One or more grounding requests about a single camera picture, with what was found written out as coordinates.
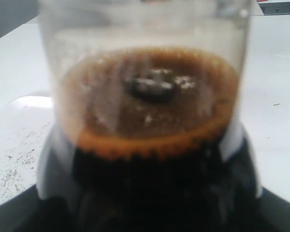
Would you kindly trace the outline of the dark soy sauce bottle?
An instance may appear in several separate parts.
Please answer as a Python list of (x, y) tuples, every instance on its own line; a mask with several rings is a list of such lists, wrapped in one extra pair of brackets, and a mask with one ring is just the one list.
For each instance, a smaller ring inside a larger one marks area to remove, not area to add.
[(41, 0), (55, 123), (43, 232), (254, 232), (249, 0)]

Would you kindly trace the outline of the white plastic tray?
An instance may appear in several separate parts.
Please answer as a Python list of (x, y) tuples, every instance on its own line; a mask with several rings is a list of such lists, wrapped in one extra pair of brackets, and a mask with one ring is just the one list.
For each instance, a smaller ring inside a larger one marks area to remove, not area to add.
[(0, 205), (36, 183), (40, 152), (54, 123), (52, 99), (27, 95), (0, 110)]

